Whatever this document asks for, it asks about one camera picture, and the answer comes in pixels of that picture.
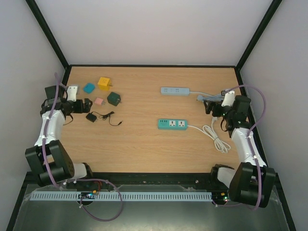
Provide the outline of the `pink charger plug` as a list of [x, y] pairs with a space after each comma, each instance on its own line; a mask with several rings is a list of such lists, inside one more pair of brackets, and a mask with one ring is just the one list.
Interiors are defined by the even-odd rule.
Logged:
[[103, 106], [103, 105], [105, 105], [105, 100], [104, 100], [103, 98], [97, 97], [97, 98], [95, 99], [94, 103], [95, 103], [96, 105]]

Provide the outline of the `blue plug adapter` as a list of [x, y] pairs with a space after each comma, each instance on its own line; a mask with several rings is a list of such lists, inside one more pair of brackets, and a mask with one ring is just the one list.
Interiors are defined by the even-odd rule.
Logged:
[[91, 94], [93, 91], [95, 90], [95, 85], [92, 83], [87, 83], [84, 87], [83, 87], [83, 91], [87, 94]]

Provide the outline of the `yellow cube socket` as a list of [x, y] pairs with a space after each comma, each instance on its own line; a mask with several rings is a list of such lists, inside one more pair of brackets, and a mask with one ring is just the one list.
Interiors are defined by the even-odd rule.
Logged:
[[108, 77], [100, 77], [97, 85], [100, 90], [109, 91], [112, 86], [112, 82]]

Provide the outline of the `dark green plug adapter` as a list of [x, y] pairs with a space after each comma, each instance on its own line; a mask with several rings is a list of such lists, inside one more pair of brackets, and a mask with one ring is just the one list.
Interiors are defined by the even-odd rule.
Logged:
[[109, 104], [113, 106], [118, 106], [121, 103], [121, 96], [115, 92], [111, 92], [107, 96], [107, 101]]

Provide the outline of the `light blue power strip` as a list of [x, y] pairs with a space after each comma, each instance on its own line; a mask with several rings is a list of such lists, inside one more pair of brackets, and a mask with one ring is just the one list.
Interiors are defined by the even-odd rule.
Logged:
[[189, 96], [189, 88], [178, 88], [178, 87], [161, 87], [162, 95], [170, 96]]

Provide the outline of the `black power adapter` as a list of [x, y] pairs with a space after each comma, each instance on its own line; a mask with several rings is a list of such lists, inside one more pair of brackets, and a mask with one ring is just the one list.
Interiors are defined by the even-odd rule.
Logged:
[[95, 116], [94, 114], [92, 113], [88, 113], [86, 115], [86, 119], [92, 123], [94, 123], [96, 120], [97, 120], [97, 116]]

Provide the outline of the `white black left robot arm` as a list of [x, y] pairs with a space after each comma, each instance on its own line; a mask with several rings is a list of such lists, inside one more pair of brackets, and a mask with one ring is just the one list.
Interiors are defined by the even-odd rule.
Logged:
[[39, 186], [51, 185], [68, 179], [91, 178], [93, 172], [87, 163], [73, 163], [60, 142], [65, 119], [72, 114], [88, 113], [92, 101], [77, 99], [78, 86], [50, 86], [45, 88], [47, 99], [41, 105], [42, 126], [33, 147], [26, 149], [25, 157]]

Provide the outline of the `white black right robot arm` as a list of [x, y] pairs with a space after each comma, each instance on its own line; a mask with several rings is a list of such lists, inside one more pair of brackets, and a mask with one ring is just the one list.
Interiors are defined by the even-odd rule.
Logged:
[[270, 200], [276, 173], [260, 156], [246, 120], [251, 100], [242, 95], [225, 96], [224, 100], [205, 100], [205, 112], [226, 121], [226, 132], [235, 144], [240, 164], [237, 169], [216, 164], [211, 169], [210, 184], [214, 188], [225, 185], [229, 199], [255, 207], [265, 208]]

